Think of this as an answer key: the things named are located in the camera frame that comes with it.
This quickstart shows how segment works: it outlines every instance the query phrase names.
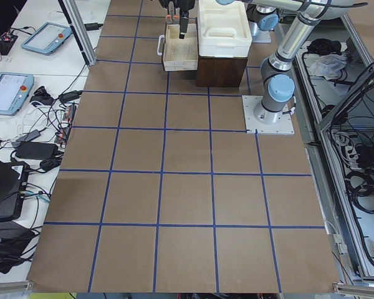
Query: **blue joint cap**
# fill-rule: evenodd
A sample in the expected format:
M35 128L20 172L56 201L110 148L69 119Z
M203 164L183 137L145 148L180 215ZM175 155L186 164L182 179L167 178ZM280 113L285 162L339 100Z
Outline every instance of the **blue joint cap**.
M295 90L295 83L287 75L276 75L269 82L269 95L277 102L288 101Z
M228 5L234 2L234 0L216 0L220 5Z
M277 14L270 14L264 17L257 25L261 31L273 30L279 22L279 16Z

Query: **brown square tile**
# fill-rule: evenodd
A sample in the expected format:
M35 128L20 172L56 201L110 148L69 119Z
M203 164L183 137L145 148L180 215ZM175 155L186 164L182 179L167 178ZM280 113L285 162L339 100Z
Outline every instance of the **brown square tile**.
M260 69L248 68L249 87L251 95L263 95L264 87Z
M152 292L154 227L103 227L92 292Z
M137 0L111 1L107 14L138 16L141 2Z
M195 70L185 70L182 72L169 73L170 93L195 93L208 94L208 88L195 86L197 72Z
M278 293L269 229L216 229L219 288Z
M217 224L268 225L260 176L215 176Z
M34 291L87 292L97 233L98 226L45 225L27 276Z
M136 39L133 61L160 64L161 56L156 53L157 45L158 41L156 39Z
M98 59L130 61L133 39L128 37L101 37L95 51Z
M170 95L166 126L178 129L209 129L208 97Z
M107 16L102 27L101 36L134 37L138 17Z
M249 95L247 72L244 72L239 87L210 87L211 95Z
M124 92L129 64L98 61L90 69L84 90Z
M117 131L73 128L61 168L110 169Z
M118 126L123 93L85 92L77 108L74 125Z
M311 177L266 177L272 225L324 225Z
M162 162L163 132L121 130L114 169L159 171Z
M270 44L252 43L248 53L248 66L260 67L263 60L277 50L277 41L273 31L270 31Z
M112 173L104 221L156 223L159 185L159 174Z
M122 127L163 128L166 95L126 94Z
M166 92L168 75L162 65L132 64L130 67L128 92Z
M214 130L245 130L241 97L211 97L211 121Z
M213 170L218 173L259 173L255 137L246 133L212 133Z
M209 133L168 131L166 133L166 171L209 172Z
M141 16L165 17L167 11L161 6L159 1L143 0Z
M165 34L165 16L167 14L166 9L163 9L162 17L141 17L138 23L137 36L138 37L156 37L158 38L161 34Z
M216 291L213 230L162 227L158 243L156 291L176 293L191 290L198 293Z
M310 174L299 132L293 136L259 135L259 147L264 173Z
M100 222L107 183L108 173L60 172L46 221Z
M212 224L211 176L165 174L160 222Z
M332 293L339 277L325 229L274 229L273 239L283 293Z

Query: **white cloth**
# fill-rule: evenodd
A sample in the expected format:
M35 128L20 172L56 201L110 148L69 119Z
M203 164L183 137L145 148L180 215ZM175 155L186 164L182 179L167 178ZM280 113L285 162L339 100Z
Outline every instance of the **white cloth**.
M308 69L311 76L324 77L326 80L341 77L341 70L345 68L347 58L342 55L330 54L320 56Z

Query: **white handle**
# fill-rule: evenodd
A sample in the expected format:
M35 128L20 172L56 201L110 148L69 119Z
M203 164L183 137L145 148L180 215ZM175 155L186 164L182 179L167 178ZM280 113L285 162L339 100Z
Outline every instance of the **white handle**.
M231 27L210 27L205 31L205 37L231 37L237 36L237 30Z
M160 47L161 47L161 41L162 40L165 40L165 36L163 34L161 36L159 36L159 38L158 38L158 47L156 48L156 53L158 54L158 56L162 56L162 52L160 52Z

